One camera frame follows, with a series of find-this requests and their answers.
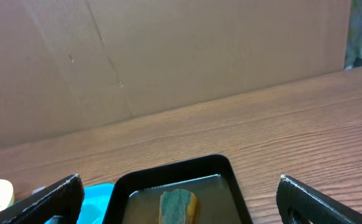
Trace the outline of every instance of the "wooden table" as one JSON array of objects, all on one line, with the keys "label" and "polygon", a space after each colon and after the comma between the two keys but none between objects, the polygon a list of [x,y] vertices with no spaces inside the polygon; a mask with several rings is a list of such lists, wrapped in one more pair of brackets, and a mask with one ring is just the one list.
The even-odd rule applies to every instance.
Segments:
[{"label": "wooden table", "polygon": [[281,174],[362,213],[362,67],[1,149],[0,179],[24,198],[75,172],[85,185],[115,182],[215,153],[231,161],[254,223],[280,222]]}]

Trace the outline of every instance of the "brown cardboard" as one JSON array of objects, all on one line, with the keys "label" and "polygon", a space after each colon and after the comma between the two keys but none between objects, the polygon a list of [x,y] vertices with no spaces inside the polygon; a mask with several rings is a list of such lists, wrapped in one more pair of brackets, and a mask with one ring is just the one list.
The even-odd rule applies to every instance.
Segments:
[{"label": "brown cardboard", "polygon": [[0,0],[0,147],[343,69],[350,1]]},{"label": "brown cardboard", "polygon": [[343,69],[345,0],[93,0],[134,115]]}]

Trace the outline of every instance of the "cardboard box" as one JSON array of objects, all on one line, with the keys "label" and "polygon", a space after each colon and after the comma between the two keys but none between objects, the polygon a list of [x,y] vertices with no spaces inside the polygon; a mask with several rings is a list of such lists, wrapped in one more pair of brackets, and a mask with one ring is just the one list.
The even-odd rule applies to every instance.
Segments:
[{"label": "cardboard box", "polygon": [[0,147],[343,69],[350,1],[0,0]]}]

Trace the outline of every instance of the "black tray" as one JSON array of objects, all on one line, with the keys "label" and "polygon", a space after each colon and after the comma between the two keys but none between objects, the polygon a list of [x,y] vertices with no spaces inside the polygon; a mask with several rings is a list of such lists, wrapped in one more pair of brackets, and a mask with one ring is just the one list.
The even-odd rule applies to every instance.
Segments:
[{"label": "black tray", "polygon": [[[213,220],[220,220],[218,219],[218,217],[215,216],[221,215],[221,213],[218,212],[218,210],[215,211],[215,209],[217,209],[220,206],[226,206],[225,209],[231,209],[228,207],[232,207],[234,208],[234,210],[236,210],[234,212],[236,215],[239,216],[240,219],[240,221],[237,223],[251,224],[252,220],[247,210],[246,204],[244,202],[242,192],[239,188],[239,185],[237,184],[236,177],[231,167],[231,163],[228,161],[228,159],[225,156],[222,155],[211,155],[206,157],[200,157],[189,161],[141,170],[138,172],[133,172],[124,175],[115,184],[112,196],[110,198],[110,202],[107,207],[106,215],[103,220],[103,224],[122,223],[125,216],[126,206],[129,201],[129,198],[131,195],[135,194],[136,192],[139,191],[146,192],[146,190],[150,189],[153,189],[153,191],[158,191],[162,187],[169,188],[167,186],[171,186],[171,188],[176,188],[176,186],[173,187],[175,183],[180,183],[180,182],[186,183],[189,180],[199,180],[205,177],[221,177],[225,179],[226,180],[225,185],[227,185],[226,188],[229,187],[230,191],[229,194],[225,194],[225,197],[227,198],[224,198],[223,196],[222,196],[223,198],[218,198],[217,204],[213,205],[212,203],[206,203],[205,207],[203,207],[204,206],[203,204],[201,210],[203,209],[213,210],[212,214],[208,215],[207,211],[205,211],[206,214],[205,216],[206,217],[212,216]],[[196,187],[196,184],[199,185],[199,183],[203,182],[197,182],[197,181],[193,182],[194,187]],[[220,200],[221,202],[229,201],[231,203],[233,202],[234,204],[232,204],[231,206],[227,206],[223,205],[223,203],[218,203],[218,200]],[[156,206],[150,206],[150,207],[152,209],[152,213],[158,213],[159,209],[158,204]],[[147,213],[138,214],[138,216],[143,216],[143,215],[147,215]],[[199,224],[199,214],[198,214],[198,219],[196,220],[196,224]]]}]

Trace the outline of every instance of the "table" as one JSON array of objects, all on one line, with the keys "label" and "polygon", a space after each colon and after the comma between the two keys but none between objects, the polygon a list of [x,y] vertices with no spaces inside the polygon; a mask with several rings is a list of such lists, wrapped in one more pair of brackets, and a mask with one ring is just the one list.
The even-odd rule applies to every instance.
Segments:
[{"label": "table", "polygon": [[281,174],[362,213],[362,67],[0,149],[0,179],[24,198],[209,154],[229,158],[254,223],[280,223]]}]

